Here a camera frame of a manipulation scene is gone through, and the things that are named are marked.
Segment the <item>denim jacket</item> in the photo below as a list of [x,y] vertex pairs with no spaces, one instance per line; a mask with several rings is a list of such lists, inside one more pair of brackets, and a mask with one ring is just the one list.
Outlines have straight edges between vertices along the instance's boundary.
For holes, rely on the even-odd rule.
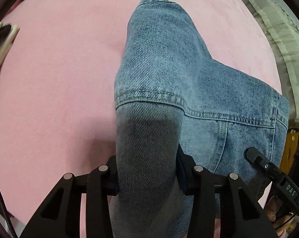
[[178,238],[193,197],[176,178],[178,143],[209,171],[237,173],[260,198],[265,180],[244,159],[283,153],[288,101],[266,83],[212,59],[189,15],[168,0],[141,0],[128,23],[115,81],[119,195],[114,237]]

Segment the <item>silver rivet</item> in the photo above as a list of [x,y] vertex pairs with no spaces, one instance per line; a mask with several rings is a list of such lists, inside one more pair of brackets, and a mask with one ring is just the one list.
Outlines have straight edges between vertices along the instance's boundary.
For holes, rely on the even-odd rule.
[[71,178],[72,178],[72,173],[66,173],[66,174],[64,174],[64,175],[63,175],[63,178],[64,178],[65,180],[69,180],[69,179],[71,179]]
[[230,178],[236,180],[239,176],[236,173],[230,173]]
[[101,165],[101,166],[99,166],[99,171],[104,172],[106,170],[108,170],[108,166],[107,165]]
[[194,169],[195,171],[197,171],[197,172],[202,172],[203,167],[202,167],[202,166],[199,166],[199,165],[196,165],[196,166],[194,166],[193,169]]

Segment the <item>denim sleeve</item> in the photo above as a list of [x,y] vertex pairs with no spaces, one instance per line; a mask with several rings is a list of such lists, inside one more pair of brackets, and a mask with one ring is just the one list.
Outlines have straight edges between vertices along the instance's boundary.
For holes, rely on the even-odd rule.
[[128,24],[115,81],[119,195],[115,237],[183,237],[193,197],[175,176],[178,143],[213,173],[236,172],[259,198],[265,180],[243,157],[257,147],[279,164],[288,101],[266,83],[210,56],[189,15],[142,0]]

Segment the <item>folded denim garment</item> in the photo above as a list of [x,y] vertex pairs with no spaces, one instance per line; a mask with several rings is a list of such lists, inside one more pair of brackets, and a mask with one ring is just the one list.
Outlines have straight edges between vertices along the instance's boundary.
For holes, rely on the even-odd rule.
[[237,173],[257,199],[267,184],[244,151],[256,147],[280,163],[288,101],[266,83],[213,60],[177,3],[141,0],[137,6],[128,23],[115,102],[120,186],[110,203],[115,237],[187,233],[193,197],[179,190],[178,143],[209,171]]

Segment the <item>pink tablecloth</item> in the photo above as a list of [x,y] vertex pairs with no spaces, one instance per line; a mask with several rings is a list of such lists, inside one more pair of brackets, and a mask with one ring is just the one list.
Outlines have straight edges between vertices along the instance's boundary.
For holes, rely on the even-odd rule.
[[[115,153],[113,86],[140,0],[25,0],[4,22],[20,32],[0,74],[0,189],[27,223],[66,172]],[[212,57],[281,92],[268,41],[241,0],[173,0]]]

